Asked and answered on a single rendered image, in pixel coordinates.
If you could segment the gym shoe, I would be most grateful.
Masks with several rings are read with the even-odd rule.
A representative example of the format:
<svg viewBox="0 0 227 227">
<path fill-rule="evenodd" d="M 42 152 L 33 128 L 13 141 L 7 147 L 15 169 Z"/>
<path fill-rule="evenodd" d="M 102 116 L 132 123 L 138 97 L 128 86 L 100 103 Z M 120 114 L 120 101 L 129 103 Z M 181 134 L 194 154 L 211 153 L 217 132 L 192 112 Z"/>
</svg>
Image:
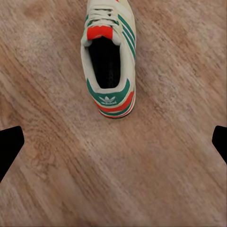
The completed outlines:
<svg viewBox="0 0 227 227">
<path fill-rule="evenodd" d="M 136 26 L 127 0 L 87 0 L 81 60 L 87 87 L 109 119 L 129 115 L 135 104 Z"/>
</svg>

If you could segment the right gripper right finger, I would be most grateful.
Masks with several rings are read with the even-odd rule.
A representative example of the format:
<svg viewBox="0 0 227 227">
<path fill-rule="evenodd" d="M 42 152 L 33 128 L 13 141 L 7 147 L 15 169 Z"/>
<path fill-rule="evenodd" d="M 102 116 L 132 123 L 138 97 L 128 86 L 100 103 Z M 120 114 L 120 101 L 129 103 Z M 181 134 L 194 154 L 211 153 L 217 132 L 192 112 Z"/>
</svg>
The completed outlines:
<svg viewBox="0 0 227 227">
<path fill-rule="evenodd" d="M 227 164 L 227 128 L 222 126 L 216 126 L 213 137 L 212 143 L 224 159 Z"/>
</svg>

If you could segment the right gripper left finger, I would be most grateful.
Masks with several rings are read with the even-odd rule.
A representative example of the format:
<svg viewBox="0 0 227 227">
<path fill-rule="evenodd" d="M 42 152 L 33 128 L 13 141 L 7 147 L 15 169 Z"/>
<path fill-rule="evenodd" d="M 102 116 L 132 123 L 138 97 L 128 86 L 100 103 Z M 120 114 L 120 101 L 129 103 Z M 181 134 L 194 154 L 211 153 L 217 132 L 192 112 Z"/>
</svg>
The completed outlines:
<svg viewBox="0 0 227 227">
<path fill-rule="evenodd" d="M 0 131 L 0 182 L 25 143 L 20 126 Z"/>
</svg>

